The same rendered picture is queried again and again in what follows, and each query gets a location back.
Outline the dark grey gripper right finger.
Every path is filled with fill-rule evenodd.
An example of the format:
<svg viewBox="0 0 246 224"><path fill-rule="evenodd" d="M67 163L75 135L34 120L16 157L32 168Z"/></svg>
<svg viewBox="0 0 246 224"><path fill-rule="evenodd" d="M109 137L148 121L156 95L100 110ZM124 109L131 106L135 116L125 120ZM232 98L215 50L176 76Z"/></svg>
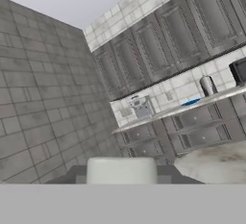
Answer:
<svg viewBox="0 0 246 224"><path fill-rule="evenodd" d="M200 184L200 181L183 176L174 165L158 166L158 183L159 184Z"/></svg>

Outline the black small appliance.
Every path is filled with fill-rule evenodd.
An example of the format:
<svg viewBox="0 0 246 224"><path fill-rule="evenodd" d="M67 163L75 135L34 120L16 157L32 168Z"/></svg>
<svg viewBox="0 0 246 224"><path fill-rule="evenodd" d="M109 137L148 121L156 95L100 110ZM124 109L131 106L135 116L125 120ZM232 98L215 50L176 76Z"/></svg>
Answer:
<svg viewBox="0 0 246 224"><path fill-rule="evenodd" d="M246 85L246 57L229 65L229 68L234 76L235 83L238 87Z"/></svg>

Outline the grey base cupboard run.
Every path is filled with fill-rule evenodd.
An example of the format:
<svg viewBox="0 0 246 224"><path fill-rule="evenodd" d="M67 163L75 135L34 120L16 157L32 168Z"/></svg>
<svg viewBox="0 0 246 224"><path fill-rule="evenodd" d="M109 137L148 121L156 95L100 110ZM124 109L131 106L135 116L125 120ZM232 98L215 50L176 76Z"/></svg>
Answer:
<svg viewBox="0 0 246 224"><path fill-rule="evenodd" d="M152 158L170 165L196 149L246 139L246 91L183 107L114 133L124 158Z"/></svg>

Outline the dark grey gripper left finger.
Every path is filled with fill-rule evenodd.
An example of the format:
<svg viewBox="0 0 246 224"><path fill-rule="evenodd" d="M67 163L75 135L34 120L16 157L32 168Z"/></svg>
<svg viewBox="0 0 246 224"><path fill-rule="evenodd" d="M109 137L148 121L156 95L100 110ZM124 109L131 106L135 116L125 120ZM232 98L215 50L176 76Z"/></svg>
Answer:
<svg viewBox="0 0 246 224"><path fill-rule="evenodd" d="M86 166L74 165L65 175L62 175L56 179L48 181L48 184L85 184L86 183Z"/></svg>

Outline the silver coffee machine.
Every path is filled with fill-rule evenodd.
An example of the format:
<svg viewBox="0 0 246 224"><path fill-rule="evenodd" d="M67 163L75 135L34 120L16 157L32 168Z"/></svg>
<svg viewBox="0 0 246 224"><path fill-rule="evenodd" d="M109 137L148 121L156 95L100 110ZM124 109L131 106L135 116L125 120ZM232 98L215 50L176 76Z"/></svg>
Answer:
<svg viewBox="0 0 246 224"><path fill-rule="evenodd" d="M149 95L143 97L133 96L130 99L130 107L134 109L138 119L151 117L156 113Z"/></svg>

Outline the blue plate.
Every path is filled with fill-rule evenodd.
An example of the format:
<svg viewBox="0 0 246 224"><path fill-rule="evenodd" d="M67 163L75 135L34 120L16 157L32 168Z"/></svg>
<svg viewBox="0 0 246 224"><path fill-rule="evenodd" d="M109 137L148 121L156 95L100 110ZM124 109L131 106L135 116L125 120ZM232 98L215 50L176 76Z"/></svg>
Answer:
<svg viewBox="0 0 246 224"><path fill-rule="evenodd" d="M182 103L181 106L183 106L183 107L190 106L190 105L198 103L200 100L201 100L201 98L192 99L192 100L189 100L185 103Z"/></svg>

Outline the silver canister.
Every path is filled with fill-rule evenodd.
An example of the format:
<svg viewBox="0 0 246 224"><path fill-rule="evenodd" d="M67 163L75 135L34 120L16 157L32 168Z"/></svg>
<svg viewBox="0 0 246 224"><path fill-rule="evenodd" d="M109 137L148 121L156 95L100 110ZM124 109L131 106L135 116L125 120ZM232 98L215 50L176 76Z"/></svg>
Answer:
<svg viewBox="0 0 246 224"><path fill-rule="evenodd" d="M218 92L213 79L208 75L204 75L199 83L206 96L211 96Z"/></svg>

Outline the grey wall cupboard run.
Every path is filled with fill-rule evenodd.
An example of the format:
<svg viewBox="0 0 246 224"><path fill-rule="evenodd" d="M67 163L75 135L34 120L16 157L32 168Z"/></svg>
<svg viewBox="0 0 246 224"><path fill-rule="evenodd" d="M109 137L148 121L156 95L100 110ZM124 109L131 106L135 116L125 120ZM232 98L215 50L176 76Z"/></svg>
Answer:
<svg viewBox="0 0 246 224"><path fill-rule="evenodd" d="M171 0L93 51L111 101L246 44L246 0Z"/></svg>

